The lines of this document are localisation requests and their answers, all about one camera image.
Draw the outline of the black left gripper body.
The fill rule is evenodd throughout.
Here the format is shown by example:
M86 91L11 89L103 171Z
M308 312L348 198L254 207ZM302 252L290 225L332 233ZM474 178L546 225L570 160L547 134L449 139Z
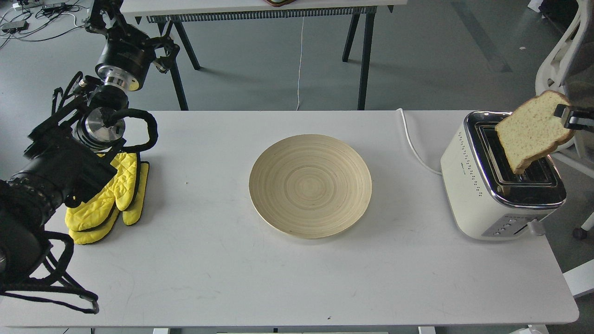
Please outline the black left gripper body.
M160 38L151 38L135 26L114 22L108 28L106 44L95 67L104 85L123 91L142 89L150 65L156 59Z

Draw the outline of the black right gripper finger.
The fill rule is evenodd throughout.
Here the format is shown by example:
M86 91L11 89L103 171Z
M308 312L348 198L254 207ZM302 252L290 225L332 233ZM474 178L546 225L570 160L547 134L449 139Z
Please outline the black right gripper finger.
M594 130L594 109L592 107L558 104L554 116L560 118L564 128L572 130Z

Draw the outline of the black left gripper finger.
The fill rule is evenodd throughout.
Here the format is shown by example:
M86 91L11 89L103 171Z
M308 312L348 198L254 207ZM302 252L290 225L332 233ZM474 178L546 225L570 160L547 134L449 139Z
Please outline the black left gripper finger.
M164 56L159 56L153 61L157 70L163 74L167 73L177 64L176 58L180 51L180 47L170 36L173 25L174 22L168 21L164 35L148 40L151 49L157 50L162 48L165 52Z
M126 22L121 13L123 0L94 0L84 21L85 31L106 37L125 34Z

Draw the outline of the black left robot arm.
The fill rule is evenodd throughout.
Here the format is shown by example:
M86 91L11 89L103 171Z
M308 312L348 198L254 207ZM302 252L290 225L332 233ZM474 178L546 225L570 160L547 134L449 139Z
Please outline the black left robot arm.
M87 203L113 180L117 154L138 154L158 140L155 117L128 106L128 91L143 87L151 64L165 73L176 66L180 47L170 37L173 21L154 38L125 21L121 0L95 0L84 22L106 45L96 76L77 72L52 97L51 116L28 136L30 163L1 182L1 295L53 303L34 292L73 294L90 308L55 304L97 314L98 297L66 269L72 237L47 231L45 224L62 205Z

